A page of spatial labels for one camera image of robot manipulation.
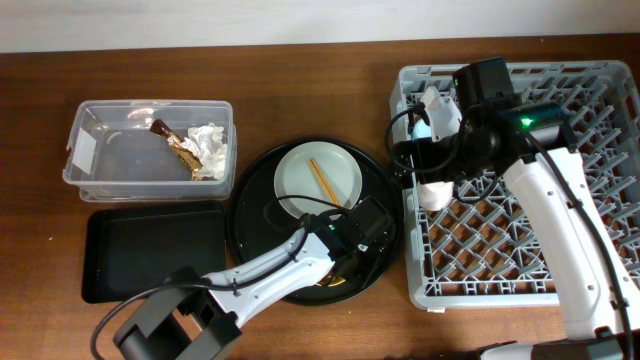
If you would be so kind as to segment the light blue plastic cup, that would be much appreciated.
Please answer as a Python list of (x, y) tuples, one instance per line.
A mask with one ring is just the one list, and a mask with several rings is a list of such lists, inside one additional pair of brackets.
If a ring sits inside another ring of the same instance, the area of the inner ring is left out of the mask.
[(425, 121), (424, 119), (420, 119), (415, 122), (411, 131), (412, 139), (430, 138), (431, 136), (432, 136), (432, 130), (428, 121)]

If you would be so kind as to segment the pink plastic cup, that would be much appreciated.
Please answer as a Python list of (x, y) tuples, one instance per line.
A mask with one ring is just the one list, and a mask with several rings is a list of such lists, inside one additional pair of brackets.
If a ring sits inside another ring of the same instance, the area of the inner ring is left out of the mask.
[(440, 211), (453, 199), (453, 182), (418, 183), (418, 204), (426, 211)]

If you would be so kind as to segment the yellow bowl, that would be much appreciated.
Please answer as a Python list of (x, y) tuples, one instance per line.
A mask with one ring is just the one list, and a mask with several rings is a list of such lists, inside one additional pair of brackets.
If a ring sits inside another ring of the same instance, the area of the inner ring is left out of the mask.
[(334, 273), (327, 274), (323, 279), (316, 283), (316, 286), (320, 287), (335, 287), (343, 284), (346, 279), (342, 276), (337, 276)]

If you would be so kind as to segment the white tissue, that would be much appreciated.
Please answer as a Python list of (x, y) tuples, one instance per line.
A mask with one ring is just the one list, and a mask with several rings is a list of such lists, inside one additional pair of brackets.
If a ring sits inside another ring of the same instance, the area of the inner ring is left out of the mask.
[(228, 144), (224, 139), (224, 128), (213, 123), (188, 129), (188, 135), (180, 146), (200, 162), (201, 167), (196, 171), (196, 177), (215, 180), (223, 177), (228, 150)]

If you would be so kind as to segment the gold coffee sachet wrapper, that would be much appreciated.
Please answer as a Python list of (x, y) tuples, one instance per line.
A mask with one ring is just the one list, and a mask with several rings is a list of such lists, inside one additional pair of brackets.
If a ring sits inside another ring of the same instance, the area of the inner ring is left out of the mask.
[(184, 142), (183, 138), (171, 130), (161, 119), (153, 121), (150, 131), (166, 140), (169, 148), (191, 172), (191, 179), (193, 181), (203, 180), (203, 177), (198, 175), (203, 165), (193, 152), (182, 145)]

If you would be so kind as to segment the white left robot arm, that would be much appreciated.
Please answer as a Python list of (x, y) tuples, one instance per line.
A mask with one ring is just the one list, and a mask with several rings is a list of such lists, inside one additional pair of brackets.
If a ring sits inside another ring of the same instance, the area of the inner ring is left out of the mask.
[(235, 268), (192, 280), (168, 282), (114, 307), (96, 325), (89, 343), (135, 301), (141, 303), (116, 331), (126, 359), (222, 359), (242, 335), (242, 326), (280, 299), (347, 268), (349, 257), (380, 247), (383, 230), (346, 230), (335, 225), (303, 227), (267, 253)]

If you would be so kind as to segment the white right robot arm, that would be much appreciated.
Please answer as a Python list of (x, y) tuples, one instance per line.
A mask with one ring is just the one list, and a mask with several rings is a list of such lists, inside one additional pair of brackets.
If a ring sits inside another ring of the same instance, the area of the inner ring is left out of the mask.
[[(491, 168), (525, 212), (559, 297), (567, 337), (503, 343), (477, 359), (636, 359), (639, 290), (629, 279), (587, 188), (576, 137), (555, 103), (485, 101), (441, 120), (420, 102), (393, 116), (420, 116), (454, 132), (387, 143), (399, 168), (424, 183), (467, 180)], [(413, 163), (397, 158), (406, 153)]]

